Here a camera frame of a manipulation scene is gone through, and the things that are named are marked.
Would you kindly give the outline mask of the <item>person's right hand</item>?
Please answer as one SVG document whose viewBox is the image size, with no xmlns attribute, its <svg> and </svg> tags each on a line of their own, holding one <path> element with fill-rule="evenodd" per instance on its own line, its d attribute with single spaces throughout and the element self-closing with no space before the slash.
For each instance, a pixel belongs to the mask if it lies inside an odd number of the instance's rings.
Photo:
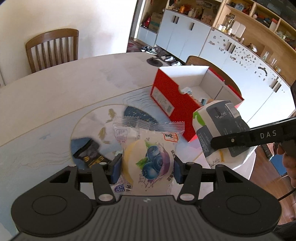
<svg viewBox="0 0 296 241">
<path fill-rule="evenodd" d="M 283 166 L 287 170 L 287 174 L 290 177 L 290 182 L 291 182 L 292 187 L 296 187 L 296 160 L 295 160 L 295 158 L 287 155 L 281 145 L 278 145 L 277 154 L 283 155 L 283 157 L 282 157 Z"/>
</svg>

